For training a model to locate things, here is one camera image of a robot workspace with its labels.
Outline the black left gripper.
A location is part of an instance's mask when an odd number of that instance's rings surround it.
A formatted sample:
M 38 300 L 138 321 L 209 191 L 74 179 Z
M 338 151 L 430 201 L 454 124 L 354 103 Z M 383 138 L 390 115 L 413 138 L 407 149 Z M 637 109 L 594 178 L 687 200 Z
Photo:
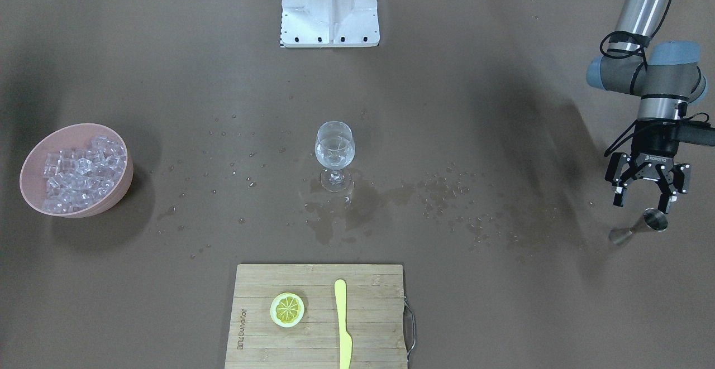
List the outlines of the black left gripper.
M 680 126 L 681 122 L 666 119 L 634 122 L 631 154 L 611 153 L 606 168 L 605 180 L 614 189 L 614 206 L 624 206 L 627 188 L 635 180 L 656 182 L 661 193 L 658 210 L 662 213 L 669 213 L 678 195 L 689 191 L 690 164 L 674 162 L 680 144 L 675 132 Z

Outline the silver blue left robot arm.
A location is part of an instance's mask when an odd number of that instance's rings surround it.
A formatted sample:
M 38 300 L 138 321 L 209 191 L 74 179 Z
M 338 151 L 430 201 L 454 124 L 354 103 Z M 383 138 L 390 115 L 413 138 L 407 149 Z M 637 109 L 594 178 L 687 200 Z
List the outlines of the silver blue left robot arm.
M 688 115 L 708 91 L 699 44 L 653 44 L 671 1 L 625 0 L 615 30 L 600 42 L 600 54 L 587 70 L 591 87 L 640 101 L 636 118 L 604 152 L 613 204 L 623 206 L 631 184 L 647 180 L 659 188 L 657 209 L 663 214 L 669 214 L 679 194 L 689 191 L 692 166 L 675 160 L 681 143 L 713 146 L 710 117 Z

